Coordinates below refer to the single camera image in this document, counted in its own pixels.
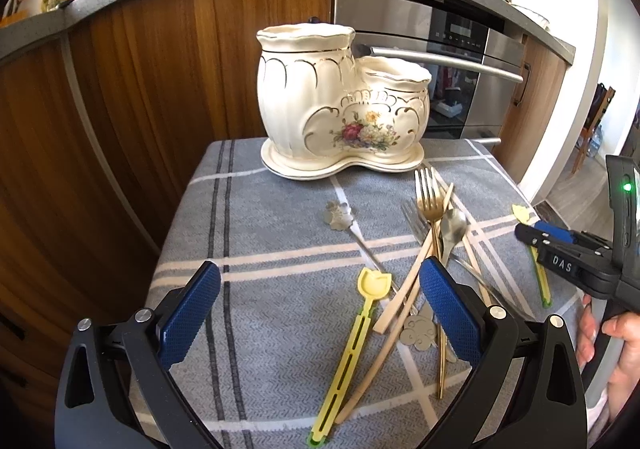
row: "wooden cabinet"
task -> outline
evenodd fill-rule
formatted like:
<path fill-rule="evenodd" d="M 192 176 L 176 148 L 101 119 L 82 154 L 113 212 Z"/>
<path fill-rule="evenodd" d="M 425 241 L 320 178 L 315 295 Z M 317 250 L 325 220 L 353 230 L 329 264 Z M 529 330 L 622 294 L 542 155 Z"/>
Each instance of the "wooden cabinet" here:
<path fill-rule="evenodd" d="M 158 245 L 207 145 L 266 135 L 255 33 L 330 12 L 331 0 L 125 0 L 70 32 L 100 146 Z"/>
<path fill-rule="evenodd" d="M 0 380 L 47 445 L 78 321 L 143 305 L 142 229 L 162 245 L 210 142 L 265 135 L 255 33 L 330 10 L 124 0 L 71 29 L 70 54 L 63 36 L 0 65 Z"/>
<path fill-rule="evenodd" d="M 129 317 L 156 254 L 95 158 L 58 41 L 0 66 L 0 100 L 0 379 L 51 428 L 73 328 Z"/>
<path fill-rule="evenodd" d="M 542 141 L 566 71 L 566 63 L 551 50 L 532 38 L 525 39 L 520 73 L 524 82 L 516 87 L 502 124 L 502 143 L 492 151 L 516 183 Z"/>

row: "human hand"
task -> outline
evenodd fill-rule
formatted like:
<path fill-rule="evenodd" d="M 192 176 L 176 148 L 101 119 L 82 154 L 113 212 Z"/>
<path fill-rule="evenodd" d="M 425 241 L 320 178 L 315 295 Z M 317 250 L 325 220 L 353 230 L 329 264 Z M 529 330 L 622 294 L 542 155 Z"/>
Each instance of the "human hand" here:
<path fill-rule="evenodd" d="M 585 308 L 580 318 L 576 342 L 576 358 L 580 368 L 593 358 L 593 343 L 596 338 L 596 320 L 591 314 L 591 297 L 585 295 L 582 304 Z M 602 332 L 625 341 L 620 360 L 611 373 L 607 386 L 609 418 L 613 420 L 640 380 L 640 315 L 626 312 L 613 317 L 602 324 Z"/>

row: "oven control panel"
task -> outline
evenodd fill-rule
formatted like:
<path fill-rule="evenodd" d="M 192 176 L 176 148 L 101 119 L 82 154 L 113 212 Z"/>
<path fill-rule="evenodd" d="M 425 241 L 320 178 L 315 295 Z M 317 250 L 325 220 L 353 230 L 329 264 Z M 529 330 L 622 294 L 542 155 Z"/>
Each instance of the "oven control panel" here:
<path fill-rule="evenodd" d="M 471 19 L 434 8 L 431 12 L 429 41 L 475 52 L 484 52 L 489 29 Z"/>

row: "gray plaid tablecloth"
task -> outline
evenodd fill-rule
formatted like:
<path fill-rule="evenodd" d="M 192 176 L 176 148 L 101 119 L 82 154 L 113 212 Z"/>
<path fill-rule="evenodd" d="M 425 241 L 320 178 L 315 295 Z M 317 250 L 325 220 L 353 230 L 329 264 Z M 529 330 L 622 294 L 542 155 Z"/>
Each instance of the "gray plaid tablecloth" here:
<path fill-rule="evenodd" d="M 403 198 L 415 198 L 412 173 L 352 167 L 323 180 L 286 180 L 261 164 L 262 142 L 209 146 L 176 212 L 147 299 L 155 307 L 167 291 L 185 285 L 204 259 L 223 272 L 210 315 L 171 373 L 225 449 L 306 447 L 363 302 L 356 289 L 363 258 L 347 233 L 323 223 L 327 201 L 351 205 L 356 233 L 398 285 L 418 252 L 399 208 Z M 573 335 L 581 309 L 578 292 L 550 273 L 553 306 L 542 308 L 530 254 L 513 235 L 511 204 L 529 205 L 513 181 L 477 143 L 425 140 L 423 145 L 426 159 L 454 183 L 453 202 L 471 224 L 483 276 L 539 320 L 563 315 Z M 466 258 L 461 245 L 455 252 Z M 477 289 L 458 264 L 450 264 L 449 271 Z M 369 334 L 351 388 L 384 339 Z M 329 447 L 414 449 L 470 371 L 463 361 L 447 364 L 445 397 L 437 400 L 437 360 L 434 348 L 418 352 L 398 343 L 354 417 L 333 429 Z M 497 428 L 519 367 L 514 361 L 480 436 Z M 141 423 L 158 436 L 135 386 L 131 395 Z"/>

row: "oven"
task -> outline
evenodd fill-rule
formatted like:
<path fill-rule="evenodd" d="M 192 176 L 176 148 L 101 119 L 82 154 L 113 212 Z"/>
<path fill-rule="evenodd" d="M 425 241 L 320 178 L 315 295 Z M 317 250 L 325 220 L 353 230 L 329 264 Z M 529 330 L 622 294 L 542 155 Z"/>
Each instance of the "oven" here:
<path fill-rule="evenodd" d="M 356 31 L 354 55 L 395 57 L 431 73 L 430 138 L 497 137 L 522 82 L 524 46 L 487 26 L 408 0 L 334 0 Z"/>

